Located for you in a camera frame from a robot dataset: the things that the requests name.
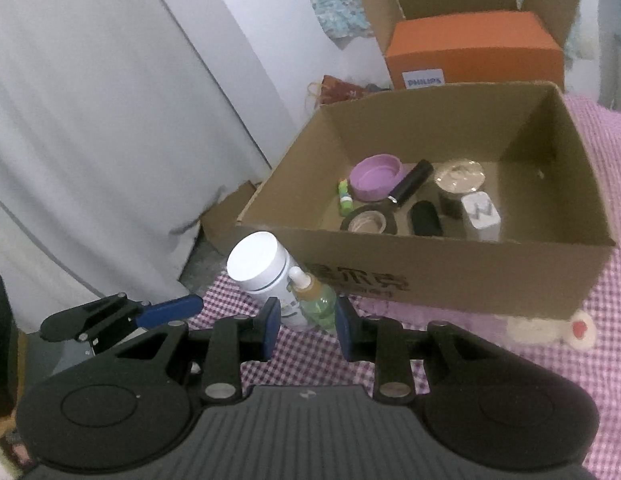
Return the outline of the green dropper bottle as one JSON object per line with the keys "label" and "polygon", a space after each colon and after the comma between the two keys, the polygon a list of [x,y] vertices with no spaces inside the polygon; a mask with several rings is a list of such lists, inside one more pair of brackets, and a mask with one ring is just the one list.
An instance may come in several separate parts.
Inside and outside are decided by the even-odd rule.
{"label": "green dropper bottle", "polygon": [[335,290],[298,266],[289,270],[289,280],[305,318],[325,332],[334,333],[337,304]]}

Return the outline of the cream mat with red hearts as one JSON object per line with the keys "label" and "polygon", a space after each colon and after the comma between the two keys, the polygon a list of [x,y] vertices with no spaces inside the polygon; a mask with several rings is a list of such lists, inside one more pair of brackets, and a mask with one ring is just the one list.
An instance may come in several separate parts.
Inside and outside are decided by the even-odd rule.
{"label": "cream mat with red hearts", "polygon": [[507,318],[506,333],[518,344],[540,346],[563,342],[577,351],[591,350],[598,337],[593,318],[584,310],[575,311],[568,320]]}

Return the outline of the black cylindrical tube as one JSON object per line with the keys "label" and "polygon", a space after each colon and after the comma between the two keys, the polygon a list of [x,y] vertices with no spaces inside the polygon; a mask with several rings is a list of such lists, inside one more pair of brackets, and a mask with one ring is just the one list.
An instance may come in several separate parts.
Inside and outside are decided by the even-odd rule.
{"label": "black cylindrical tube", "polygon": [[433,166],[431,162],[425,159],[417,162],[416,166],[411,171],[408,171],[406,176],[392,188],[388,195],[388,201],[391,206],[394,208],[402,207],[411,198],[411,195],[415,194],[418,188],[428,181],[432,172]]}

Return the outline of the green glue stick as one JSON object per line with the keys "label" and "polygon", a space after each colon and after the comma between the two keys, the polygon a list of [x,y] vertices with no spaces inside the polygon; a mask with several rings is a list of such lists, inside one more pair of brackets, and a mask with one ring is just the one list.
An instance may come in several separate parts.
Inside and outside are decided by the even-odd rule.
{"label": "green glue stick", "polygon": [[354,201],[350,193],[349,180],[343,179],[338,183],[339,213],[347,217],[354,210]]}

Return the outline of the white power adapter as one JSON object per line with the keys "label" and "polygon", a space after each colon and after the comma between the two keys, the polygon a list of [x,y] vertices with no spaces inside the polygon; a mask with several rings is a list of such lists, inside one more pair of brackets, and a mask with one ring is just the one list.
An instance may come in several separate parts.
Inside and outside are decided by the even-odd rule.
{"label": "white power adapter", "polygon": [[468,240],[498,242],[501,239],[501,215],[489,194],[475,192],[463,196],[463,227]]}

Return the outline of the pink plastic lid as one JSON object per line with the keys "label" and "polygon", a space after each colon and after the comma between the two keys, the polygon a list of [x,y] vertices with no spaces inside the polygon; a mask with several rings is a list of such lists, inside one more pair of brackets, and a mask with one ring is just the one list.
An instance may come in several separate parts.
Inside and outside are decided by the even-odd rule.
{"label": "pink plastic lid", "polygon": [[356,200],[373,203],[384,200],[407,174],[396,156],[378,154],[367,157],[351,170],[350,188]]}

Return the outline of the purple checkered tablecloth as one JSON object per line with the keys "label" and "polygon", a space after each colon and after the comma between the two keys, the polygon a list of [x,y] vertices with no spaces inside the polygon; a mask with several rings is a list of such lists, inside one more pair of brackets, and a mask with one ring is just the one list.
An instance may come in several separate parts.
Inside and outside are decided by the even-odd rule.
{"label": "purple checkered tablecloth", "polygon": [[[565,104],[591,155],[617,232],[617,248],[583,305],[595,322],[597,340],[588,351],[568,344],[508,348],[591,395],[600,425],[585,466],[599,479],[621,479],[621,113],[581,96],[568,96]],[[245,386],[373,385],[371,364],[344,361],[335,337],[292,330],[280,332],[270,362],[245,363],[241,376]]]}

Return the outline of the white pill bottle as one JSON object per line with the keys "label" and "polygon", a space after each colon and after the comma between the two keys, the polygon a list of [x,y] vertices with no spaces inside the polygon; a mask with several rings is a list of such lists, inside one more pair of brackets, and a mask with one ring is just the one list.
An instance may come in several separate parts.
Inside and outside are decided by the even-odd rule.
{"label": "white pill bottle", "polygon": [[260,306],[277,298],[281,308],[281,324],[305,332],[312,327],[302,312],[289,280],[289,271],[297,266],[286,248],[274,234],[254,232],[231,249],[227,259],[228,276]]}

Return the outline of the black stand frame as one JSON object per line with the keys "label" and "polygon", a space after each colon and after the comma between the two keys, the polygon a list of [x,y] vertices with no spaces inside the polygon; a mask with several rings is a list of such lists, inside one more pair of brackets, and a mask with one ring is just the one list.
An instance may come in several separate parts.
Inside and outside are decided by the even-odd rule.
{"label": "black stand frame", "polygon": [[18,398],[18,352],[18,328],[0,275],[0,418],[12,413]]}

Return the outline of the gold lid cosmetic jar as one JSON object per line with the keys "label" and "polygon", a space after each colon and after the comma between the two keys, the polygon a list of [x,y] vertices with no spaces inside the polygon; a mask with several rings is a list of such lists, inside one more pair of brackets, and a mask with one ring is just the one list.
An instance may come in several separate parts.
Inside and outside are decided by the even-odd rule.
{"label": "gold lid cosmetic jar", "polygon": [[438,166],[434,171],[434,183],[443,214],[459,220],[463,216],[461,200],[481,191],[485,180],[483,166],[471,159],[452,159]]}

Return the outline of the small cardboard box on floor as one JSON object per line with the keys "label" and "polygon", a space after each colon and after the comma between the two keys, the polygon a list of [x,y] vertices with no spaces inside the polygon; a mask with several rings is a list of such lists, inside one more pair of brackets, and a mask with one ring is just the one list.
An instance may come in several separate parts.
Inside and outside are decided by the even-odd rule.
{"label": "small cardboard box on floor", "polygon": [[246,181],[220,203],[208,208],[200,217],[206,240],[222,255],[228,256],[232,248],[254,229],[239,226],[238,218],[256,192],[255,185]]}

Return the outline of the white fabric sheet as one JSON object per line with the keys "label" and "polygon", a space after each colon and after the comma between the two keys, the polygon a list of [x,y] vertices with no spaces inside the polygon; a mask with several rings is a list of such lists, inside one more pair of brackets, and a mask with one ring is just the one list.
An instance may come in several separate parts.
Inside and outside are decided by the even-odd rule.
{"label": "white fabric sheet", "polygon": [[0,275],[16,320],[161,302],[267,162],[161,0],[0,0]]}

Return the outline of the orange Philips box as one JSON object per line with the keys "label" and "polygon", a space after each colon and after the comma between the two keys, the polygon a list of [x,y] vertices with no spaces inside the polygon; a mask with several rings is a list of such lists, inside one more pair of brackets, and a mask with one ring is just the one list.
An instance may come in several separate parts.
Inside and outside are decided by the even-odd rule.
{"label": "orange Philips box", "polygon": [[531,12],[461,13],[401,21],[384,58],[396,89],[458,82],[565,85],[563,50]]}

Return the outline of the black tape roll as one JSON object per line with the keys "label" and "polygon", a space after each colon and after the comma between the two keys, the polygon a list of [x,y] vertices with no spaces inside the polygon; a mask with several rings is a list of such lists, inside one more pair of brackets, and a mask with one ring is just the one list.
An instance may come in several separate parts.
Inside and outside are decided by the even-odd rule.
{"label": "black tape roll", "polygon": [[389,208],[366,205],[354,209],[341,222],[340,230],[364,234],[397,234],[397,223]]}

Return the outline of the red gift bag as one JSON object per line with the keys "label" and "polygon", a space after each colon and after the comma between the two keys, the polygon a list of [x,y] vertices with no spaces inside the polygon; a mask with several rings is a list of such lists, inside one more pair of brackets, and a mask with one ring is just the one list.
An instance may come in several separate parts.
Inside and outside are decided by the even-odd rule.
{"label": "red gift bag", "polygon": [[307,95],[315,108],[356,101],[384,91],[390,91],[390,88],[382,88],[376,84],[360,86],[330,75],[325,75],[320,81],[313,81],[307,86]]}

